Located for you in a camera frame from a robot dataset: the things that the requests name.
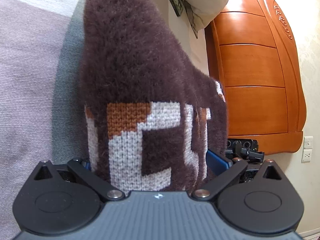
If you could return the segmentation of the dark brown fuzzy sweater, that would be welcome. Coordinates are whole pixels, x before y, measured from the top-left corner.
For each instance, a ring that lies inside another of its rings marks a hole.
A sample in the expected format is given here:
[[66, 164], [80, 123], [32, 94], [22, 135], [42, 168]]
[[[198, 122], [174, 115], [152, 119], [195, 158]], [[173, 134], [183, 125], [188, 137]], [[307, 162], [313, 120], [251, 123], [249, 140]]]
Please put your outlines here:
[[219, 82], [190, 61], [152, 0], [86, 0], [80, 87], [91, 170], [124, 193], [199, 189], [222, 153]]

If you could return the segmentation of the striped pastel bed sheet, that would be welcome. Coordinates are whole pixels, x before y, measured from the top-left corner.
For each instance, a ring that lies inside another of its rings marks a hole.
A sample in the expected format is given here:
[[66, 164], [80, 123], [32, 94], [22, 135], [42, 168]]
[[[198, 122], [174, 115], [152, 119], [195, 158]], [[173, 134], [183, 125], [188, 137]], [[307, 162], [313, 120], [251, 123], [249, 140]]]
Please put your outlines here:
[[12, 204], [42, 159], [87, 156], [79, 63], [85, 0], [1, 0], [1, 239]]

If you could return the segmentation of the orange wooden headboard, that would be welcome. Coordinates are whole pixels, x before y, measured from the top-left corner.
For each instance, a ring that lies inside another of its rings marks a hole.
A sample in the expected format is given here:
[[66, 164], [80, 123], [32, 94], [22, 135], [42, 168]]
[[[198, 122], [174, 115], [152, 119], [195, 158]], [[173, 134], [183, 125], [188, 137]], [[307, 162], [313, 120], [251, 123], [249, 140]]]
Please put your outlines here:
[[289, 22], [275, 0], [229, 0], [205, 29], [210, 76], [223, 88], [229, 139], [266, 154], [303, 142], [306, 103]]

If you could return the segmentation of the white wall socket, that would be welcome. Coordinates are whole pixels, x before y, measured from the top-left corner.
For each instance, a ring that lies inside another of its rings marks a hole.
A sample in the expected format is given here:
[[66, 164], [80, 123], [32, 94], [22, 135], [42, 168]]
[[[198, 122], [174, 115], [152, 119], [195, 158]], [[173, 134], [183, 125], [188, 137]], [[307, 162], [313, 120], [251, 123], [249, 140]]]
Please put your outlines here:
[[309, 163], [312, 157], [313, 136], [304, 137], [302, 163]]

